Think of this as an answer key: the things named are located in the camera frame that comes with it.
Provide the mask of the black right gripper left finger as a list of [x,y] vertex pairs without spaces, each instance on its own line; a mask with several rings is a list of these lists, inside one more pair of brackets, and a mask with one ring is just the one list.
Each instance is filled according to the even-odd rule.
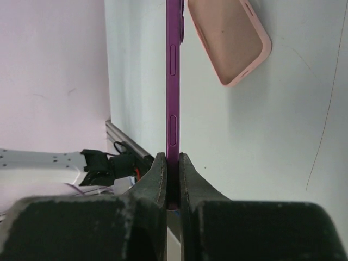
[[17,201],[3,222],[4,260],[166,260],[166,156],[122,195]]

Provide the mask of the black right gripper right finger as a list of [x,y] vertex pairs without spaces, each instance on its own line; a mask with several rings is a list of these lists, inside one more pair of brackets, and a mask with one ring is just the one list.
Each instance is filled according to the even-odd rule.
[[183,260],[347,260],[325,210],[310,202],[234,201],[179,160]]

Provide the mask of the pink phone case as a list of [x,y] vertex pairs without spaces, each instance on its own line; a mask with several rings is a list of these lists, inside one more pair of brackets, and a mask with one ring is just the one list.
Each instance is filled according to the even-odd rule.
[[235,86],[264,62],[271,40],[249,1],[188,1],[197,34],[224,86]]

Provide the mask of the purple smartphone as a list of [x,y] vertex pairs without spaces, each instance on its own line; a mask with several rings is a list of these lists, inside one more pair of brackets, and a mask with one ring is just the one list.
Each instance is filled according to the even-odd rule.
[[167,209],[179,208],[180,45],[184,1],[166,1],[166,161]]

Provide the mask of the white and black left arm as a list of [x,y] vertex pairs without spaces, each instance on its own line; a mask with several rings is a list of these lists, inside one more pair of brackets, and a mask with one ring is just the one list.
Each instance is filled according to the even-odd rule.
[[139,177],[131,154],[111,154],[84,149],[80,152],[46,153],[1,149],[1,175],[25,183],[67,183],[76,187],[110,187],[114,181]]

